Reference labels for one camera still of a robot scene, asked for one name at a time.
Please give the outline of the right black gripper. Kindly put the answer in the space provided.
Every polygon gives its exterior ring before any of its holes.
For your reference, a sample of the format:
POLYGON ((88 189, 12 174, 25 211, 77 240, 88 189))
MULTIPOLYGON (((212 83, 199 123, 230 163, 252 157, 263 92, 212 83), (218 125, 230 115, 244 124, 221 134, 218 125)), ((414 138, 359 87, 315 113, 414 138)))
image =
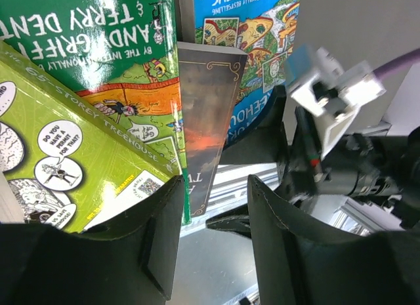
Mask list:
POLYGON ((343 195, 388 209, 405 230, 419 227, 419 129, 408 136, 346 134, 322 159, 314 119, 304 108, 295 109, 297 128, 292 145, 286 145, 286 99, 285 87, 274 87, 262 112, 223 149, 219 163, 280 160, 275 192, 300 209, 314 204, 319 195, 343 195))

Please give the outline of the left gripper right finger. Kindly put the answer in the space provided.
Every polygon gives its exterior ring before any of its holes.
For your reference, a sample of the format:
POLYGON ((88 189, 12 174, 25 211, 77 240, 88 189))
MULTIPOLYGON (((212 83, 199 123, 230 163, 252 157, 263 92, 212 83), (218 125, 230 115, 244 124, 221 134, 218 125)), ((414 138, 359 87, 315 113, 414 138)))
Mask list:
POLYGON ((419 232, 368 236, 334 228, 247 185, 251 240, 263 304, 418 304, 419 232))

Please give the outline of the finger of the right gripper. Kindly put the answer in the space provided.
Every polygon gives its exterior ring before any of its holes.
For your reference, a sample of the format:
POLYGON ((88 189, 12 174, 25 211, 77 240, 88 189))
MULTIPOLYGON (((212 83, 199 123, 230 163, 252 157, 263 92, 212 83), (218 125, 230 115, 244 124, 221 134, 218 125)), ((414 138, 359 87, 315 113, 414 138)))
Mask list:
POLYGON ((248 214, 219 214, 206 220, 209 229, 235 233, 242 237, 251 238, 251 227, 248 214))

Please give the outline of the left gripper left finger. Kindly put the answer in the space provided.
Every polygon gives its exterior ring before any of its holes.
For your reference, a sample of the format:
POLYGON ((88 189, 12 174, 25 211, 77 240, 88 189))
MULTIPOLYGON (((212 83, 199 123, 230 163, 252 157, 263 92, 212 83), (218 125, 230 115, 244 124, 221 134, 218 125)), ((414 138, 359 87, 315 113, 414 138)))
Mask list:
POLYGON ((174 176, 150 197, 82 234, 1 225, 2 304, 165 304, 184 206, 174 176))

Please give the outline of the tale of two cities book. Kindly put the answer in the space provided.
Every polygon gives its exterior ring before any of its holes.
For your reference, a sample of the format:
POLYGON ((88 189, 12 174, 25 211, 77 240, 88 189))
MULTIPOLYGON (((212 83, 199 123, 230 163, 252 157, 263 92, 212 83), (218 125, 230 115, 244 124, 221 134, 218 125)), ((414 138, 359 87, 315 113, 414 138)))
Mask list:
POLYGON ((178 43, 190 214, 206 212, 247 54, 234 47, 178 43))

